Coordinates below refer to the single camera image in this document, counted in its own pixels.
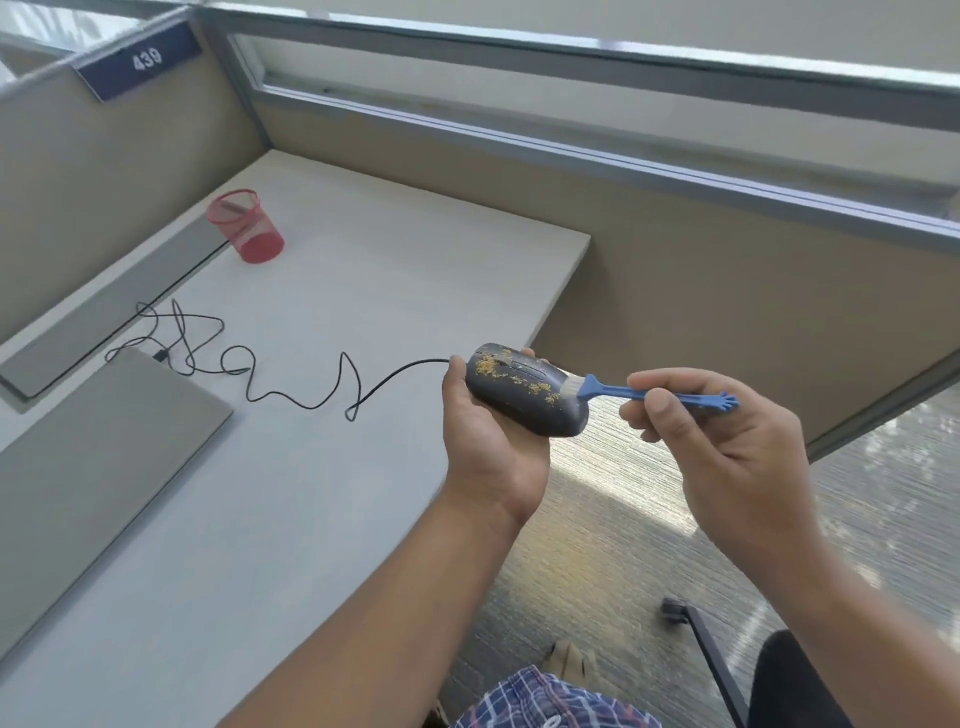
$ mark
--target tangled cable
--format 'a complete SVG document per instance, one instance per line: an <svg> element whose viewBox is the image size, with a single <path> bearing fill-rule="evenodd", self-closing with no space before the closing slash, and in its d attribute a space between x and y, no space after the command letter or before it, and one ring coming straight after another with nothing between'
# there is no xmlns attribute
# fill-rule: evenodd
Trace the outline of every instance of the tangled cable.
<svg viewBox="0 0 960 728"><path fill-rule="evenodd" d="M344 376L344 361L350 365L350 368L353 370L353 375L357 380L357 399L351 406L344 410L344 417L347 418L348 422L354 422L357 419L357 411L360 409L360 405L367 401L376 390L386 384L388 381L393 379L396 375L404 370L410 369L411 367L416 367L419 364L446 364L449 359L418 359L417 361L412 361L409 364L404 364L399 369L395 369L381 379L376 386L374 386L370 392L366 395L363 394L363 384L360 381L360 372L357 371L356 364L353 363L353 359L350 358L347 352L340 352L340 362L337 367L337 381L333 385L333 389L330 390L330 393L320 400L317 404L303 404L300 401L297 401L290 395L285 392L280 392L276 389L266 392L265 394L259 395L258 397L252 397L250 390L253 384L253 375L256 372L256 354L253 353L253 350L250 347L244 346L243 344L234 344L231 347L227 347L220 354L220 369L203 369L197 365L196 353L209 344L211 341L216 339L220 334L224 332L227 328L227 322L225 322L219 316L206 316L199 313L184 313L183 309L180 307L180 304L176 299L171 299L171 310L173 313L159 313L157 310L150 305L149 303L138 303L136 305L136 315L142 318L152 318L154 320L153 325L151 326L150 332L143 336L134 336L134 338L125 341L123 344L113 347L112 349L107 350L104 354L104 359L107 362L113 360L113 357L116 356L123 349L128 349L130 347L139 347L140 345L150 341L160 347L159 351L154 354L154 359L157 361L166 361L167 366L171 370L176 372L181 376L193 376L197 372L206 375L230 375L230 376L241 376L243 374L249 373L247 377L247 387L245 390L245 396L248 402L258 402L265 400L270 395L280 395L281 397L287 399L288 401L295 404L301 409L313 410L323 407L327 402L330 401L330 398L336 394L337 389L340 388L340 382ZM177 340L173 344L167 345L162 341L159 341L156 337L156 330L160 326L160 319L172 318L174 323L177 325L177 331L180 333L180 336L177 337ZM215 321L218 324L217 330L208 338L204 339L201 344L197 346L191 346L190 342L186 337L186 320L187 319L205 319L207 321ZM183 358L183 363L186 365L186 371L181 371L173 364L173 357L171 357L171 350L178 344L183 343L183 347L186 349L186 356ZM251 363L249 367L242 367L239 369L228 369L225 365L225 361L230 352L234 350L242 350L250 355Z"/></svg>

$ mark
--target fingernail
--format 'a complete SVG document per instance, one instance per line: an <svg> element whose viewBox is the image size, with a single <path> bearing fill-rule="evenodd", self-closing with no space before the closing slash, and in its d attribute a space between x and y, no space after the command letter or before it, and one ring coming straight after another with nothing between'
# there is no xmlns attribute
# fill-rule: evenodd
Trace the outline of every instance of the fingernail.
<svg viewBox="0 0 960 728"><path fill-rule="evenodd" d="M665 389L651 389L647 393L644 403L647 405L647 412L659 414L666 411L666 408L670 406L670 397Z"/></svg>

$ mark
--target desk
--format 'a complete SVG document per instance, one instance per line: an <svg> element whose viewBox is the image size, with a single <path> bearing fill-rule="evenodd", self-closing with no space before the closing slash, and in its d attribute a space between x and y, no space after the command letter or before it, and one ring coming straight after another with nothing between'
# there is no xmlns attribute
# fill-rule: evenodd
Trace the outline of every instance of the desk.
<svg viewBox="0 0 960 728"><path fill-rule="evenodd" d="M286 250L259 266L226 250L175 295L185 311L227 321L201 364L235 343L257 353L255 394L319 401L340 350L370 387L413 359L529 342L588 243L276 151L217 192L234 187L259 192ZM206 202L141 247L162 244ZM203 324L193 326L200 335ZM160 338L176 335L168 327ZM0 403L0 448L100 366L97 356L24 415ZM350 378L328 406L305 412L281 398L247 403L242 377L197 375L234 416L0 666L0 724L216 722L360 585L435 493L443 373L404 372L354 424L343 416Z"/></svg>

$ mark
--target sign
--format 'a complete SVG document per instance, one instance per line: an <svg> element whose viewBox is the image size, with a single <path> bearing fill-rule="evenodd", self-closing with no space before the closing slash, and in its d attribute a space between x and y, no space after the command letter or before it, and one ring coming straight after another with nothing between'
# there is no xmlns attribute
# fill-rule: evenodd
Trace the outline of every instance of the sign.
<svg viewBox="0 0 960 728"><path fill-rule="evenodd" d="M87 61L77 67L77 73L98 99L109 101L202 52L184 20Z"/></svg>

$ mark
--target blue plaid shirt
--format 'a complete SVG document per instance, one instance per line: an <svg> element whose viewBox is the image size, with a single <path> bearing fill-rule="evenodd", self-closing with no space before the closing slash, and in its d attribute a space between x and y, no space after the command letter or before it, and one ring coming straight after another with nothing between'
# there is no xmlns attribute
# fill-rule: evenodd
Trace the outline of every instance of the blue plaid shirt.
<svg viewBox="0 0 960 728"><path fill-rule="evenodd" d="M483 696L453 728L661 728L632 705L526 667Z"/></svg>

